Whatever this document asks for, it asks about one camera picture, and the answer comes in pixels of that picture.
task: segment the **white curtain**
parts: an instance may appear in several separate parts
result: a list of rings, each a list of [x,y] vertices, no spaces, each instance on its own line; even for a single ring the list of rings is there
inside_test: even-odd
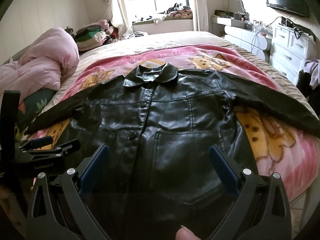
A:
[[[193,15],[194,31],[209,31],[207,0],[189,0]]]
[[[111,23],[119,29],[119,38],[126,38],[132,33],[132,20],[126,10],[127,0],[109,0],[112,11]]]

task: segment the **white dresser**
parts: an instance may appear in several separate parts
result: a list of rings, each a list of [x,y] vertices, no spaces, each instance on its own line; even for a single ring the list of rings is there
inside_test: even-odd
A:
[[[292,28],[274,26],[269,64],[286,76],[294,85],[299,71],[307,59],[316,58],[317,48],[313,37],[303,33],[296,39]]]
[[[224,39],[269,62],[271,39],[245,29],[225,26]]]

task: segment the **beige bedsheet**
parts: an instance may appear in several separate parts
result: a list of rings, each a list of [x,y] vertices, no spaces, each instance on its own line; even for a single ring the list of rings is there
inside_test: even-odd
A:
[[[164,33],[155,34],[144,37],[131,38],[129,40],[119,41],[113,44],[99,47],[86,52],[80,57],[80,62],[76,72],[62,83],[60,90],[55,94],[50,103],[43,109],[42,112],[48,110],[52,106],[56,105],[63,95],[68,91],[71,84],[78,78],[83,70],[86,69],[93,62],[116,56],[140,54],[149,50],[155,49],[167,49],[186,45],[198,45],[198,44],[209,44],[223,46],[226,48],[236,49],[240,55],[258,66],[264,71],[269,77],[276,81],[283,89],[282,92],[295,98],[296,100],[303,103],[314,115],[315,112],[307,103],[304,96],[300,91],[283,75],[271,67],[267,62],[261,60],[257,56],[244,49],[241,49],[234,44],[225,41],[211,33],[207,32],[180,32],[180,33]],[[297,199],[290,203],[292,213],[292,234],[293,237],[300,231],[302,221],[302,212],[305,203],[306,194],[302,194]]]

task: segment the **windowsill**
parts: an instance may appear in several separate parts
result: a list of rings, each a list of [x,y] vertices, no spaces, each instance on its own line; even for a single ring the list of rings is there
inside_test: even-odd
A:
[[[191,18],[170,18],[170,17],[167,17],[166,19],[164,19],[164,21],[171,21],[171,20],[192,20],[192,17]],[[132,25],[135,26],[135,25],[151,24],[151,23],[153,24],[153,20],[135,22],[135,23],[132,23]]]

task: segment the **pink blanket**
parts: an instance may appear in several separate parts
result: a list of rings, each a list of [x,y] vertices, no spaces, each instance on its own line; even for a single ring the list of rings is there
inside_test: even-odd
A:
[[[43,87],[59,90],[60,82],[76,71],[78,63],[73,38],[62,28],[46,31],[19,61],[0,66],[0,104],[4,90],[20,90],[20,102]]]
[[[237,52],[217,46],[198,45],[97,61],[83,71],[63,100],[99,82],[126,75],[138,64],[154,67],[164,62],[169,62],[179,69],[216,69],[247,78],[274,90],[281,90],[280,86],[263,71]],[[318,139],[254,109],[238,106],[235,111],[243,126],[249,123],[261,128],[260,134],[257,135],[261,138],[259,145],[250,142],[259,174],[269,176],[272,172],[280,173],[289,200],[303,193],[318,174],[320,162]],[[33,138],[52,135],[55,144],[68,123],[69,120],[65,120],[51,128],[39,131],[33,135]],[[246,133],[248,138],[252,138],[251,130],[246,130]]]

